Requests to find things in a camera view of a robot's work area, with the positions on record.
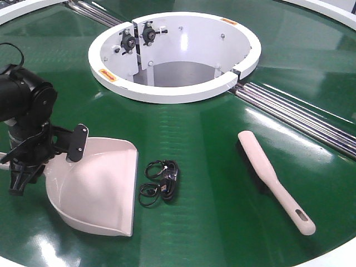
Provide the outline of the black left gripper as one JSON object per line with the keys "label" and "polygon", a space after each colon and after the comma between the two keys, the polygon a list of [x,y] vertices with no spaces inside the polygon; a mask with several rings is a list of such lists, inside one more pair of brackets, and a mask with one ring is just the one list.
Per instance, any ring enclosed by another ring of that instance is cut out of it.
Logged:
{"label": "black left gripper", "polygon": [[23,196],[27,184],[36,184],[45,164],[56,154],[53,125],[45,120],[38,127],[21,126],[15,119],[5,120],[11,149],[1,153],[1,169],[11,171],[9,194]]}

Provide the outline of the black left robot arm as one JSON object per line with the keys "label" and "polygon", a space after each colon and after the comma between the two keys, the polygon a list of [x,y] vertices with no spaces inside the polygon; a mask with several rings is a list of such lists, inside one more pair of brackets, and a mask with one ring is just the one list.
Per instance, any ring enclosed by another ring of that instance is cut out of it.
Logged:
{"label": "black left robot arm", "polygon": [[9,164],[11,195],[22,196],[53,156],[50,116],[56,99],[52,84],[29,70],[15,65],[1,70],[1,121],[11,144],[1,163]]}

